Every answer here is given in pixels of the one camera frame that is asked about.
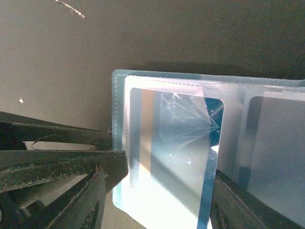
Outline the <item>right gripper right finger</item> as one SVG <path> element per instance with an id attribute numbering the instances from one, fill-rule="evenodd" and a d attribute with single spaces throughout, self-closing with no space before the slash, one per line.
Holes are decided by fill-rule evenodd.
<path id="1" fill-rule="evenodd" d="M 213 229 L 302 229 L 216 171 L 210 219 Z"/>

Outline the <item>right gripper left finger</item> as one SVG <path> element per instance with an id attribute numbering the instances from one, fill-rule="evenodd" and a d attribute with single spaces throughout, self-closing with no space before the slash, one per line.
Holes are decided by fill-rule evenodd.
<path id="1" fill-rule="evenodd" d="M 80 191 L 73 194 L 69 203 L 46 224 L 47 229 L 81 229 L 90 221 L 88 228 L 100 229 L 105 205 L 105 175 L 101 167 L 79 182 Z"/>

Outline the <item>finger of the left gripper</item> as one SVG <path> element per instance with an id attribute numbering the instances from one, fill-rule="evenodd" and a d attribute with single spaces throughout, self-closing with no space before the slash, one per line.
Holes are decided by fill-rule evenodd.
<path id="1" fill-rule="evenodd" d="M 85 175 L 95 172 L 101 167 L 105 175 L 106 194 L 128 174 L 127 159 L 124 153 L 103 153 L 100 156 L 79 157 L 59 160 L 41 165 L 22 165 L 7 168 L 0 173 L 0 187 L 4 191 L 32 187 L 73 175 Z M 46 229 L 46 224 L 55 218 L 71 199 L 80 191 L 79 182 L 62 194 L 43 210 L 21 222 L 8 224 L 10 229 Z M 85 222 L 82 229 L 89 229 L 90 221 Z"/>
<path id="2" fill-rule="evenodd" d="M 90 145 L 97 150 L 112 149 L 112 134 L 108 131 L 61 125 L 7 112 L 0 113 L 1 146 L 11 147 L 38 140 Z"/>

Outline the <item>light blue card holder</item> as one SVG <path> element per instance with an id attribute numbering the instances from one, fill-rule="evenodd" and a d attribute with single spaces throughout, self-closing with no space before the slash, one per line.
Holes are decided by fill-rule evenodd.
<path id="1" fill-rule="evenodd" d="M 220 170 L 245 191 L 247 191 L 245 179 L 250 171 L 247 168 L 250 153 L 247 152 L 249 147 L 245 137 L 250 100 L 255 96 L 262 96 L 305 101 L 303 80 L 116 70 L 112 74 L 113 148 L 125 151 L 129 171 L 129 152 L 126 142 L 128 135 L 126 122 L 129 113 L 126 111 L 126 101 L 132 88 L 182 94 L 199 93 L 204 97 L 221 100 L 224 104 L 224 113 L 219 146 L 216 149 L 215 174 Z M 112 200 L 117 208 L 142 224 L 137 219 L 133 194 L 129 186 L 129 172 L 113 189 Z"/>

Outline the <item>blue VIP card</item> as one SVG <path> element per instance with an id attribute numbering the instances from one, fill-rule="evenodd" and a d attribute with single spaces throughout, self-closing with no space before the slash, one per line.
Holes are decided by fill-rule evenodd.
<path id="1" fill-rule="evenodd" d="M 295 223 L 305 225 L 305 103 L 255 96 L 245 137 L 247 191 Z"/>

